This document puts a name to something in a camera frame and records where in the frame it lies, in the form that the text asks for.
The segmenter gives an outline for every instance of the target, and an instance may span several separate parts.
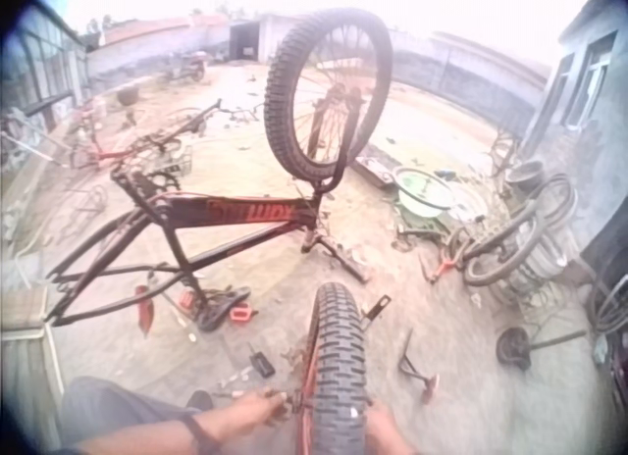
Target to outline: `gray wall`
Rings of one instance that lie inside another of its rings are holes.
[[[260,25],[259,61],[269,63],[297,22],[265,16]],[[507,61],[436,38],[391,30],[393,78],[451,100],[523,137],[543,98],[544,83]]]
[[[259,62],[270,64],[279,44],[288,35],[298,19],[285,16],[264,16],[259,26]]]
[[[229,25],[188,26],[114,42],[87,55],[94,92],[166,68],[169,53],[229,52]]]
[[[588,46],[616,30],[610,65],[589,123],[580,130],[566,128],[561,123],[577,89]],[[543,160],[550,173],[566,172],[575,180],[579,205],[572,231],[584,248],[628,193],[628,13],[615,1],[562,43],[564,55],[574,55],[567,83],[543,131],[539,118],[555,78],[554,69],[523,152],[526,157]]]

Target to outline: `person's leg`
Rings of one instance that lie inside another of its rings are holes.
[[[180,408],[92,377],[72,381],[61,404],[62,443],[72,445],[115,430],[179,419],[192,408]]]

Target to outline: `metal rod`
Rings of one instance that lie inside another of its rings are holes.
[[[576,339],[578,337],[583,337],[587,335],[587,332],[583,329],[578,330],[576,332],[571,332],[570,334],[562,335],[561,337],[557,337],[556,339],[546,340],[544,342],[539,342],[537,344],[530,345],[530,350],[543,349],[544,347],[550,347],[552,345],[562,344],[563,342],[567,342],[568,340]]]

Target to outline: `black pedal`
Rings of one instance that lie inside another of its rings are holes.
[[[263,379],[267,379],[275,374],[275,367],[270,363],[268,358],[262,352],[255,352],[253,346],[248,344],[251,349],[251,355],[249,357],[251,365],[257,371]]]

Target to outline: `red pedal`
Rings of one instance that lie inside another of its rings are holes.
[[[184,291],[182,291],[179,296],[179,304],[185,310],[191,310],[192,304],[194,303],[194,290],[192,288],[186,287]]]
[[[240,303],[229,311],[229,318],[236,323],[248,323],[256,314],[247,303]]]

